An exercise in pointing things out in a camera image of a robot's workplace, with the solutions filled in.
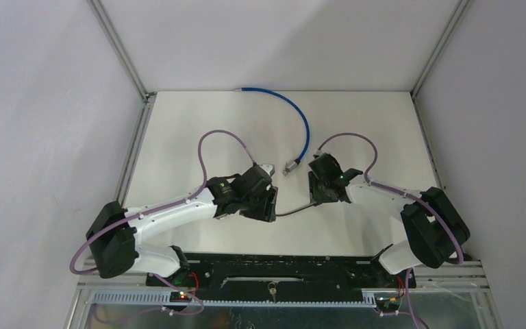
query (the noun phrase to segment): key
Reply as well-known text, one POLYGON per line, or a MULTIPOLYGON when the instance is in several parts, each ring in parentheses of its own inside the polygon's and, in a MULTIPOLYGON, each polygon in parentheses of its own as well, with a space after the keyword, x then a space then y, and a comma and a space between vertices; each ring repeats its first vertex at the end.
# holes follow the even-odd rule
POLYGON ((273 296, 273 303, 276 304, 277 303, 277 298, 276 298, 276 295, 277 295, 277 289, 275 288, 275 282, 269 282, 269 284, 267 285, 267 288, 269 289, 269 293, 271 294, 271 296, 273 296))

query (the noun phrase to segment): white table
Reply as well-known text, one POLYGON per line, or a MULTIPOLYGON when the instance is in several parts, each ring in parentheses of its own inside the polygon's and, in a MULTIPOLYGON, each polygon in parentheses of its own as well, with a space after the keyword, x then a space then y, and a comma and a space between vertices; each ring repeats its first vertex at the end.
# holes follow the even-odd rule
MULTIPOLYGON (((321 142, 339 132, 357 132, 374 141, 379 160, 371 177, 406 188, 435 186, 421 129, 408 93, 283 92, 305 113, 310 148, 288 177, 285 162, 299 155, 303 121, 286 102, 248 92, 161 92, 154 103, 126 195, 125 206, 151 204, 183 195, 201 183, 200 137, 213 129, 237 134, 259 163, 272 163, 279 187, 277 212, 309 202, 308 167, 321 142)), ((364 170, 370 146, 340 137, 324 147, 345 171, 364 170)), ((243 173, 251 165, 230 136, 209 136, 203 144, 208 176, 243 173)), ((364 205, 323 204, 274 223, 237 215, 180 226, 153 241, 185 252, 363 256, 405 239, 401 223, 364 205)))

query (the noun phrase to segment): blue cable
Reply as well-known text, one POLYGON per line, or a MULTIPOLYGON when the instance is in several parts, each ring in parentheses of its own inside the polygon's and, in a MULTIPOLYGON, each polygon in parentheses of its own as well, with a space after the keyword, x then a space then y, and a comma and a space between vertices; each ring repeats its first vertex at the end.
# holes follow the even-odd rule
POLYGON ((297 157, 297 162, 299 163, 305 156, 305 153, 308 151, 308 147, 310 146, 310 125, 308 124, 308 120, 306 119, 303 112, 299 109, 299 107, 297 107, 297 105, 295 105, 294 102, 289 100, 289 98, 283 95, 280 95, 276 93, 275 91, 271 91, 271 90, 267 90, 263 88, 255 88, 255 87, 241 88, 241 91, 257 91, 259 93, 266 93, 266 94, 273 95, 275 97, 279 97, 283 99, 284 101, 288 102, 289 105, 293 106, 293 108, 299 113, 299 115, 301 115, 301 118, 303 119, 303 124, 305 125, 305 146, 303 146, 303 150, 301 151, 301 154, 299 154, 299 156, 297 157))

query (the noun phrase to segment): white panel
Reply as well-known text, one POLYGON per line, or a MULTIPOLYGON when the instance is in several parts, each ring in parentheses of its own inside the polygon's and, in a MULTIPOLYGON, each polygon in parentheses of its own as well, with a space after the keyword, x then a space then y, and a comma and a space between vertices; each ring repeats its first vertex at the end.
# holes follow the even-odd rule
POLYGON ((86 1, 0 1, 0 328, 63 326, 139 108, 86 1))
POLYGON ((421 93, 505 328, 526 328, 526 1, 474 1, 421 93))
POLYGON ((156 90, 410 90, 458 0, 106 0, 156 90))
MULTIPOLYGON (((379 162, 371 175, 398 186, 426 189, 434 185, 427 152, 408 93, 286 92, 306 114, 310 150, 288 177, 280 171, 299 155, 305 130, 286 102, 248 92, 163 92, 151 114, 126 206, 158 202, 201 183, 197 143, 213 129, 230 130, 249 146, 258 162, 277 167, 277 212, 309 202, 307 163, 327 137, 358 132, 373 138, 379 162)), ((208 176, 243 173, 250 166, 242 147, 226 135, 209 136, 203 144, 208 176)), ((344 170, 364 169, 372 160, 363 140, 342 137, 324 148, 344 170)), ((157 243, 173 243, 187 252, 252 254, 373 255, 405 239, 403 226, 366 206, 324 204, 275 223, 239 216, 207 219, 181 226, 157 243)))

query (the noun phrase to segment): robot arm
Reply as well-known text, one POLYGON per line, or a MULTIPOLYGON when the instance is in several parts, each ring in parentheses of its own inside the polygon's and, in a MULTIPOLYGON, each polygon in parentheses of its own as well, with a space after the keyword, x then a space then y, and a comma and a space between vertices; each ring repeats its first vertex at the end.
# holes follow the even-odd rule
POLYGON ((247 218, 273 222, 277 199, 277 187, 271 184, 274 173, 273 165, 261 164, 242 175, 211 178, 195 198, 149 215, 143 212, 167 205, 172 200, 128 209, 122 209, 118 202, 106 204, 86 234, 87 238, 126 217, 138 215, 138 218, 110 230, 90 245, 100 277, 113 278, 126 271, 156 273, 162 277, 172 276, 179 270, 184 272, 188 263, 180 248, 149 243, 153 237, 180 225, 201 219, 221 219, 237 212, 247 218))
MULTIPOLYGON (((455 252, 454 245, 431 214, 413 200, 377 188, 364 180, 357 169, 342 171, 338 161, 331 155, 319 152, 310 162, 310 195, 312 203, 347 202, 370 206, 404 225, 407 240, 387 247, 377 259, 390 274, 424 264, 439 268, 455 252)), ((439 188, 431 187, 425 192, 397 188, 405 193, 420 195, 446 221, 458 243, 462 245, 471 233, 439 188)))

